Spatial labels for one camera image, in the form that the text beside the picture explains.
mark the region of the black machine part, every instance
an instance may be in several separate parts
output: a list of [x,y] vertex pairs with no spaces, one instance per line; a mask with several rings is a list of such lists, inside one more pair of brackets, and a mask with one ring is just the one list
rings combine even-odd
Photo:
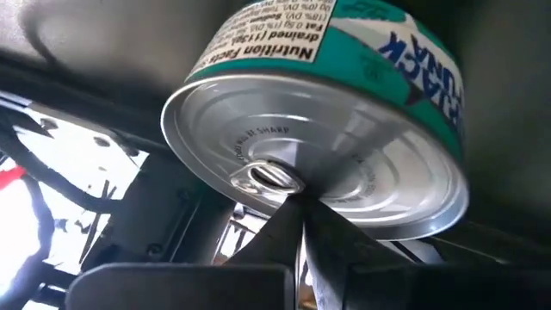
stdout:
[[324,204],[297,195],[223,266],[103,266],[72,284],[67,309],[295,309],[303,236],[318,309],[551,307],[549,271],[413,265]]

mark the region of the metal can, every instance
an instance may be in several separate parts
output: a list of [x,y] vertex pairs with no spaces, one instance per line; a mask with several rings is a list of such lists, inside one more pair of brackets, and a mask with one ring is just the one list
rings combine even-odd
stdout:
[[468,205],[453,56],[378,0],[264,0],[214,36],[164,106],[164,136],[206,183],[267,215],[319,199],[376,239],[422,238]]

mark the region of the can lid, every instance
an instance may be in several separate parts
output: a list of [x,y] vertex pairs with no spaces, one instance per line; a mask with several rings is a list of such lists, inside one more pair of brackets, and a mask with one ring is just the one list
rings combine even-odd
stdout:
[[[465,177],[427,131],[383,102],[326,81],[275,74],[207,78],[169,99],[162,126],[198,177],[268,215],[302,186],[278,175],[282,167],[376,239],[438,233],[467,208]],[[280,163],[263,174],[273,177],[273,189],[290,191],[236,186],[258,160]]]

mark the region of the teal label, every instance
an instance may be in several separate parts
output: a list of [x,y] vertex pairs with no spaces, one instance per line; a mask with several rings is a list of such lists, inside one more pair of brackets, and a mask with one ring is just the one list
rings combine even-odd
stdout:
[[377,0],[264,0],[233,15],[188,81],[223,71],[298,71],[403,110],[461,159],[463,85],[442,43]]

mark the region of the red object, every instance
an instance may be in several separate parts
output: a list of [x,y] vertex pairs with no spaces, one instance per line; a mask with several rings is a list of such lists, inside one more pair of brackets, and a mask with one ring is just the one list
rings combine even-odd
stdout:
[[0,190],[5,189],[15,180],[19,180],[25,174],[25,170],[16,166],[15,168],[7,171],[0,171]]

